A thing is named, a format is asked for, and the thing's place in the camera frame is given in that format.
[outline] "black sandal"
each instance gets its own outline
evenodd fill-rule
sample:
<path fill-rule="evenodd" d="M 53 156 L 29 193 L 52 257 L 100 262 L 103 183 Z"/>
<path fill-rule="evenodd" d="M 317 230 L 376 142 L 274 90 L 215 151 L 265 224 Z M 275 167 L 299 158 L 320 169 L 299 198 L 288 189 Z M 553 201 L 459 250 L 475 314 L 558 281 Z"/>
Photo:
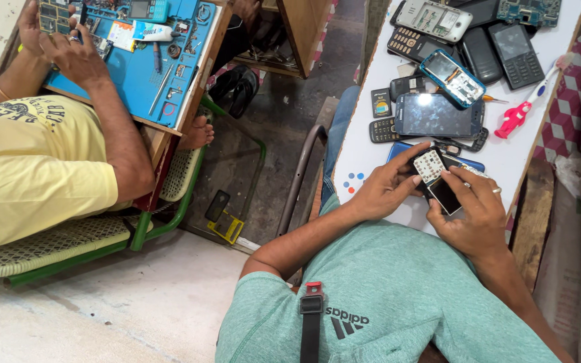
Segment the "black sandal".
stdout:
<path fill-rule="evenodd" d="M 237 82 L 232 93 L 232 106 L 230 106 L 230 115 L 234 118 L 240 118 L 246 111 L 246 108 L 259 91 L 259 77 L 250 70 Z"/>
<path fill-rule="evenodd" d="M 245 65 L 238 65 L 233 69 L 228 70 L 221 76 L 217 77 L 216 83 L 210 88 L 208 94 L 214 102 L 222 99 L 228 92 L 230 92 L 234 87 L 237 86 L 238 80 L 243 77 L 243 74 L 248 72 L 250 69 Z"/>

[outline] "gold bracelet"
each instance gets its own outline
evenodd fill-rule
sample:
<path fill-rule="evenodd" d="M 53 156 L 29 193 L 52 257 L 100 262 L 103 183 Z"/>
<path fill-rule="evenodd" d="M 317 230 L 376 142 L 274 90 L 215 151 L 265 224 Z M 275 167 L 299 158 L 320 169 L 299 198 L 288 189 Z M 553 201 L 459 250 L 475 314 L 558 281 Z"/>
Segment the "gold bracelet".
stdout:
<path fill-rule="evenodd" d="M 1 88 L 0 88 L 0 94 L 1 94 L 2 96 L 4 96 L 4 98 L 5 98 L 5 100 L 4 100 L 4 101 L 9 101 L 9 100 L 10 100 L 10 97 L 8 97 L 8 95 L 7 95 L 7 94 L 5 94 L 5 93 L 4 93 L 4 91 L 2 91 L 2 90 L 1 90 Z"/>

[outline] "yellow t-shirt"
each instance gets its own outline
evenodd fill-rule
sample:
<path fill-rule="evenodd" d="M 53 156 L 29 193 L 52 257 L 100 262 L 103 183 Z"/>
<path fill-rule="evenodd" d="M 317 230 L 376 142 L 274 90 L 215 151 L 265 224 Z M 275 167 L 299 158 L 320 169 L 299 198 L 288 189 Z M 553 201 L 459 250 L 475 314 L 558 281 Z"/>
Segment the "yellow t-shirt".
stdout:
<path fill-rule="evenodd" d="M 0 103 L 0 245 L 117 201 L 98 117 L 48 95 Z"/>

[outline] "toothbrush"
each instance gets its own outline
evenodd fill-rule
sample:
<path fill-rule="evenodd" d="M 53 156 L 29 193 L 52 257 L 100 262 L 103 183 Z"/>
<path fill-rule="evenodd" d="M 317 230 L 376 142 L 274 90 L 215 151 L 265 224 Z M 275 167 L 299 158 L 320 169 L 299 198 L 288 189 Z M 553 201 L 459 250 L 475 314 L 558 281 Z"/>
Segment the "toothbrush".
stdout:
<path fill-rule="evenodd" d="M 544 78 L 544 80 L 539 85 L 537 85 L 530 97 L 528 97 L 528 99 L 518 107 L 509 109 L 508 111 L 504 112 L 504 123 L 498 130 L 495 130 L 496 136 L 501 137 L 502 139 L 507 139 L 508 135 L 515 128 L 524 124 L 524 121 L 526 120 L 526 114 L 533 107 L 533 102 L 535 102 L 541 95 L 544 94 L 546 91 L 546 86 L 548 86 L 548 83 L 551 81 L 551 77 L 557 71 L 564 71 L 566 67 L 568 67 L 572 62 L 574 55 L 575 53 L 569 52 L 557 58 L 553 68 L 551 68 L 551 70 L 546 73 L 546 78 Z"/>

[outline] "white glue tube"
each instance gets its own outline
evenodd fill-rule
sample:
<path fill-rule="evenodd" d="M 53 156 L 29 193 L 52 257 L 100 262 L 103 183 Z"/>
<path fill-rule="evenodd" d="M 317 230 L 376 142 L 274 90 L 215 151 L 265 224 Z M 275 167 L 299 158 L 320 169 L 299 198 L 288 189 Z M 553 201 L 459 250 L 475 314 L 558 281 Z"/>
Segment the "white glue tube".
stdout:
<path fill-rule="evenodd" d="M 180 37 L 181 34 L 175 32 L 171 27 L 166 25 L 144 23 L 142 21 L 133 21 L 132 38 L 142 41 L 172 41 L 174 37 Z"/>

